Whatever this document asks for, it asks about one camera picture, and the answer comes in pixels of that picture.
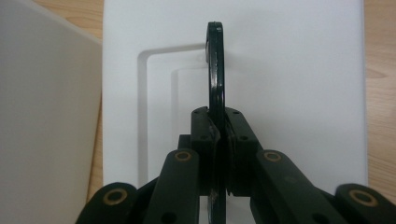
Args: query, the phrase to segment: brass ring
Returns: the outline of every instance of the brass ring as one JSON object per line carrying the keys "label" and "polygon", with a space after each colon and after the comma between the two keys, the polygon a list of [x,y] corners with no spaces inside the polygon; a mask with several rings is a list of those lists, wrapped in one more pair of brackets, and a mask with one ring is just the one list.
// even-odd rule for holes
{"label": "brass ring", "polygon": [[[114,193],[120,193],[120,197],[117,197],[116,199],[111,199],[111,195]],[[105,196],[103,197],[103,203],[107,205],[116,205],[122,203],[127,196],[128,193],[126,192],[125,189],[121,189],[121,188],[112,189],[111,191],[106,193]]]}
{"label": "brass ring", "polygon": [[191,159],[191,154],[189,152],[186,152],[186,151],[181,151],[181,152],[178,152],[175,155],[175,158],[178,161],[189,161]]}
{"label": "brass ring", "polygon": [[264,152],[264,158],[267,159],[268,161],[273,161],[273,162],[277,162],[282,159],[282,157],[279,154],[272,151]]}
{"label": "brass ring", "polygon": [[[367,197],[370,201],[365,201],[359,197],[359,195],[363,195]],[[352,189],[349,191],[349,196],[357,203],[363,204],[367,207],[376,207],[378,206],[378,200],[371,194],[360,190],[360,189]]]}

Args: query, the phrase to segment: wooden table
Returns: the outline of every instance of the wooden table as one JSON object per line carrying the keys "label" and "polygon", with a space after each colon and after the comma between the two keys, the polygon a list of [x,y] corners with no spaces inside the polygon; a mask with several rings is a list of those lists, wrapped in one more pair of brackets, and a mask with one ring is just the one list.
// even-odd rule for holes
{"label": "wooden table", "polygon": [[[35,0],[102,38],[104,0]],[[369,186],[396,203],[396,1],[364,2]],[[88,199],[103,185],[102,111]]]}

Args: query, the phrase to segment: black object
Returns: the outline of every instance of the black object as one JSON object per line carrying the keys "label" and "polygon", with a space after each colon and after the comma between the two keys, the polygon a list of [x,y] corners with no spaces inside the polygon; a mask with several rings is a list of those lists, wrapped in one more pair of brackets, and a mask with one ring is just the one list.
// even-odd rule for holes
{"label": "black object", "polygon": [[240,111],[224,105],[223,30],[207,26],[209,108],[191,113],[191,134],[179,137],[158,178],[141,189],[101,188],[77,224],[198,223],[207,196],[209,223],[225,224],[226,190],[250,197],[256,223],[396,223],[396,206],[367,187],[347,184],[335,196],[315,188],[283,153],[263,150]]}

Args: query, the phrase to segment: white surface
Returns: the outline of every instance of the white surface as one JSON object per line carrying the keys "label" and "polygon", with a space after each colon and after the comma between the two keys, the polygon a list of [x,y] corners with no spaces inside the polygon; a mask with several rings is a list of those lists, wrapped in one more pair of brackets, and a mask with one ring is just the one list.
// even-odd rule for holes
{"label": "white surface", "polygon": [[[224,27],[226,105],[263,147],[331,193],[366,184],[362,2],[314,0],[106,1],[105,184],[157,176],[208,105],[209,21]],[[245,217],[234,210],[230,220]]]}
{"label": "white surface", "polygon": [[101,43],[31,1],[0,1],[0,223],[74,223],[85,204]]}

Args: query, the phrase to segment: wooden floor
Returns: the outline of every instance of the wooden floor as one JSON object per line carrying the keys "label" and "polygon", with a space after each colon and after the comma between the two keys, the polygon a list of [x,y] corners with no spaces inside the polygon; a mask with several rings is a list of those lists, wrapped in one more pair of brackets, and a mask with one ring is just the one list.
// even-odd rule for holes
{"label": "wooden floor", "polygon": [[[102,38],[103,0],[35,0]],[[396,1],[366,0],[365,50],[369,185],[396,203]],[[102,115],[89,198],[102,187]]]}

